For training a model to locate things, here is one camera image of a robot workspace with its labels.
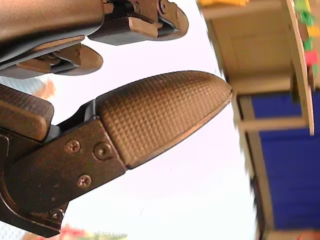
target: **textured rubber fingertip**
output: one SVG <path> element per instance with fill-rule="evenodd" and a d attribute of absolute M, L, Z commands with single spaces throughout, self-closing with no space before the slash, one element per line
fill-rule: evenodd
<path fill-rule="evenodd" d="M 163 153 L 217 115 L 232 98 L 222 79 L 199 71 L 145 78 L 96 99 L 96 112 L 128 168 Z"/>

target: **brown rubber pad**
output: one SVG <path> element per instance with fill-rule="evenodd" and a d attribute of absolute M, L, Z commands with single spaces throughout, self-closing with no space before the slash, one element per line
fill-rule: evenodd
<path fill-rule="evenodd" d="M 128 168 L 173 147 L 217 115 L 231 87 L 209 73 L 149 77 L 96 99 L 96 112 Z"/>
<path fill-rule="evenodd" d="M 42 141 L 50 128 L 50 102 L 0 84 L 0 127 Z"/>

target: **bright background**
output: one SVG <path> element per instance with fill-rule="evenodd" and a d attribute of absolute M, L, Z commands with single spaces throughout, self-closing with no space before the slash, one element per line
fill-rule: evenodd
<path fill-rule="evenodd" d="M 145 77 L 181 70 L 220 76 L 196 2 L 174 2 L 190 22 L 181 39 L 125 46 L 86 39 L 84 44 L 102 55 L 104 65 L 86 76 L 50 76 L 56 87 L 52 123 L 103 93 Z M 129 240 L 253 240 L 253 201 L 229 105 L 178 146 L 73 200 L 63 223 L 91 232 L 127 233 Z"/>

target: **blue wall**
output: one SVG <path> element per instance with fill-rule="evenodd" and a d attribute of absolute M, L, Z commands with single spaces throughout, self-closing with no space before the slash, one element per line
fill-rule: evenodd
<path fill-rule="evenodd" d="M 301 114 L 289 94 L 255 96 L 256 118 Z M 320 93 L 313 96 L 315 136 L 309 130 L 260 132 L 277 229 L 320 228 Z"/>

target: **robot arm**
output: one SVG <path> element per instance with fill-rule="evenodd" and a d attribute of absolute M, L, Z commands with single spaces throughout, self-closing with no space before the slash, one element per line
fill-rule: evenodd
<path fill-rule="evenodd" d="M 124 45 L 177 39 L 188 27 L 168 0 L 1 0 L 0 76 L 89 74 L 103 59 L 81 44 L 85 36 Z"/>
<path fill-rule="evenodd" d="M 103 59 L 81 44 L 85 36 L 166 41 L 189 26 L 167 0 L 0 2 L 0 76 L 18 79 L 98 70 Z M 49 102 L 0 85 L 0 221 L 57 235 L 69 201 L 178 144 L 231 98 L 209 73 L 168 73 L 110 91 L 52 125 Z"/>

